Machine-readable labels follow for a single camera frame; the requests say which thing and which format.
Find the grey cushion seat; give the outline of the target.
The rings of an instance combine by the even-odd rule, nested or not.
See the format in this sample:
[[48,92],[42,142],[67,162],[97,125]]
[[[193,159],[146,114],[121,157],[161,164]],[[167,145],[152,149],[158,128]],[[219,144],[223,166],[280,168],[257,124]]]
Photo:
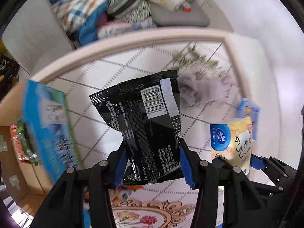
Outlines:
[[181,6],[176,11],[151,3],[151,17],[161,27],[164,26],[197,26],[208,27],[210,19],[195,0],[190,0],[190,11],[184,11]]

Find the green snack packet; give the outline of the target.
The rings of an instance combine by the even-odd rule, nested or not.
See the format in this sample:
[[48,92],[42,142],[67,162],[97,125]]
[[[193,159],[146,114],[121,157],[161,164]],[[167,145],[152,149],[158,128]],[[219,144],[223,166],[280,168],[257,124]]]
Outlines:
[[27,160],[29,160],[35,166],[39,165],[39,157],[35,153],[34,147],[31,144],[31,140],[27,132],[26,125],[22,121],[17,122],[17,135],[21,142],[22,150]]

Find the purple cloth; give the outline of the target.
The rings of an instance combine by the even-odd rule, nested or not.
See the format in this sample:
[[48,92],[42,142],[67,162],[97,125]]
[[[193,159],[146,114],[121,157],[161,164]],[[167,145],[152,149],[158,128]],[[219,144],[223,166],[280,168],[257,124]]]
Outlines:
[[230,89],[236,84],[230,74],[223,78],[211,76],[198,79],[194,72],[184,71],[178,76],[180,97],[187,107],[210,102],[220,104],[229,97]]

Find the grey office chair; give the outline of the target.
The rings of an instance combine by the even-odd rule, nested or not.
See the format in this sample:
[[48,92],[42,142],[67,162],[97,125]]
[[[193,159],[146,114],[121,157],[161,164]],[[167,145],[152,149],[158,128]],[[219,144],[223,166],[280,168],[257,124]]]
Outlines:
[[74,50],[49,0],[27,0],[6,27],[2,41],[31,76]]

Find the yellow tissue pack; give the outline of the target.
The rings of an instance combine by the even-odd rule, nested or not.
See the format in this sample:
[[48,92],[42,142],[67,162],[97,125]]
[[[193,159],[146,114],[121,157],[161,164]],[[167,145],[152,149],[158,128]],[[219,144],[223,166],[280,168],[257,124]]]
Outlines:
[[244,174],[248,174],[253,146],[251,134],[250,117],[235,118],[227,124],[211,124],[211,157],[223,156],[231,166],[239,167]]

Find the blue tissue pack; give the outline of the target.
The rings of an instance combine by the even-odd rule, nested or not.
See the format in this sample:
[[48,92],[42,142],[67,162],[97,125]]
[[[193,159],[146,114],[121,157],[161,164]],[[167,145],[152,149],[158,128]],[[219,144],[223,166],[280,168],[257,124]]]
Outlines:
[[250,117],[252,124],[252,137],[257,140],[258,121],[259,121],[260,107],[248,98],[243,98],[237,108],[237,118]]

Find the black snack bag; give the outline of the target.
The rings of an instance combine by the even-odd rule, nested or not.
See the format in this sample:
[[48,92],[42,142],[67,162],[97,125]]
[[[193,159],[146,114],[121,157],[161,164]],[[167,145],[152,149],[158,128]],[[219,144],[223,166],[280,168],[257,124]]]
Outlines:
[[183,178],[178,72],[164,70],[90,95],[104,122],[121,133],[130,166],[125,185]]

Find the black white patterned hat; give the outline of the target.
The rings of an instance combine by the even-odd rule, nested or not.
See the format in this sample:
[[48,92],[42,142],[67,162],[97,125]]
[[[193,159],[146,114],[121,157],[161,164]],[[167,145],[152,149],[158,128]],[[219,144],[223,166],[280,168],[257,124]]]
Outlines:
[[151,16],[150,5],[145,0],[110,0],[106,13],[110,18],[128,24],[145,21]]

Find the cardboard box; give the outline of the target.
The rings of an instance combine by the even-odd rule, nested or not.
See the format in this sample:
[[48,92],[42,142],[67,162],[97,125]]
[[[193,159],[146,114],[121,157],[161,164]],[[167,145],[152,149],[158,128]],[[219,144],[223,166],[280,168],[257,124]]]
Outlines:
[[[25,123],[39,165],[20,163],[9,128]],[[13,201],[34,216],[63,172],[82,168],[64,92],[32,80],[16,84],[1,101],[2,178]]]

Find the red snack packet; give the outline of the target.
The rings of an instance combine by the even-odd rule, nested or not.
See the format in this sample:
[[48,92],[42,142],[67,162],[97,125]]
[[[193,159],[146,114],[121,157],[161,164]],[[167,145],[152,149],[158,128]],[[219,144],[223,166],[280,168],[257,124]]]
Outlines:
[[17,122],[10,126],[9,131],[10,131],[10,135],[11,135],[11,141],[13,144],[13,148],[14,148],[14,151],[17,155],[17,159],[19,160],[19,162],[32,164],[29,160],[27,160],[27,158],[25,157],[25,155],[23,153],[22,145],[21,145],[21,142],[17,135]]

